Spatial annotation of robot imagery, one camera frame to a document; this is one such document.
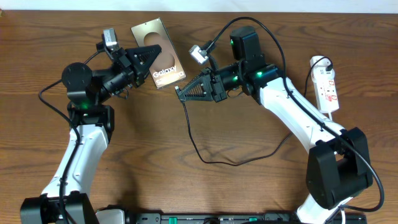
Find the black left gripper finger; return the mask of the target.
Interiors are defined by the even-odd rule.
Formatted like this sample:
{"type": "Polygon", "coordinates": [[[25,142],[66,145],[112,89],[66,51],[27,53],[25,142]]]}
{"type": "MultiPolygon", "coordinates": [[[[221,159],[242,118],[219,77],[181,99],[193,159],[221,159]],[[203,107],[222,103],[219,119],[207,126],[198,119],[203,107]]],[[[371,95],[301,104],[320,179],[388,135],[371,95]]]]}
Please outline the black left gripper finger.
{"type": "Polygon", "coordinates": [[[140,64],[143,66],[142,74],[143,78],[146,79],[150,74],[150,67],[155,62],[156,58],[158,57],[159,53],[157,52],[144,52],[139,54],[137,57],[139,59],[140,64]]]}
{"type": "Polygon", "coordinates": [[[133,64],[153,64],[161,51],[162,48],[158,44],[126,49],[127,56],[133,64]]]}

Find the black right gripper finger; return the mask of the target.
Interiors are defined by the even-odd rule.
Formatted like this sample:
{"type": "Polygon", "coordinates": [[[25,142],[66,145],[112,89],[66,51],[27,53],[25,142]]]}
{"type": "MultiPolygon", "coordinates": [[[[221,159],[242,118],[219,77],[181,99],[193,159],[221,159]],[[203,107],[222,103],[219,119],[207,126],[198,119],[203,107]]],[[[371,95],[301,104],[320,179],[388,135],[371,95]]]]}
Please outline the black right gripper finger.
{"type": "Polygon", "coordinates": [[[177,96],[180,101],[213,101],[213,97],[202,86],[181,89],[177,87],[177,96]]]}
{"type": "Polygon", "coordinates": [[[211,78],[212,70],[204,68],[199,75],[193,78],[181,90],[181,93],[210,93],[211,92],[211,78]]]}

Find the Samsung Galaxy smartphone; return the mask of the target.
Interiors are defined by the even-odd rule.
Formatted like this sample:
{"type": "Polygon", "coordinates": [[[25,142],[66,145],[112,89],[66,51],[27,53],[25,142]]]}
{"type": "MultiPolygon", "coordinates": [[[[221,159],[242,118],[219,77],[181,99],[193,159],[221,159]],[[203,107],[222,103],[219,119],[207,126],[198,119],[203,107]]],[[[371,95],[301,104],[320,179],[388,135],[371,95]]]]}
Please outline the Samsung Galaxy smartphone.
{"type": "Polygon", "coordinates": [[[165,88],[186,78],[177,51],[160,17],[131,27],[131,32],[139,47],[161,47],[160,54],[150,67],[156,89],[165,88]]]}

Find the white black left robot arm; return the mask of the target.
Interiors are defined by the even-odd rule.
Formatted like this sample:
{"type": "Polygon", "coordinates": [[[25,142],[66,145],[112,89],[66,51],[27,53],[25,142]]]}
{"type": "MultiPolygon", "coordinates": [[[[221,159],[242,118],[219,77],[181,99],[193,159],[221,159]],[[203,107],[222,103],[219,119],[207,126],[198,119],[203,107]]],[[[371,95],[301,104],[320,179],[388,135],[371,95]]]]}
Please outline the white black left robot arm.
{"type": "Polygon", "coordinates": [[[89,200],[91,185],[102,154],[114,131],[114,110],[104,102],[127,87],[145,82],[161,53],[159,45],[122,49],[98,43],[112,65],[92,70],[87,62],[69,64],[60,83],[67,89],[70,139],[52,180],[40,196],[26,198],[20,209],[22,223],[99,223],[89,200]]]}

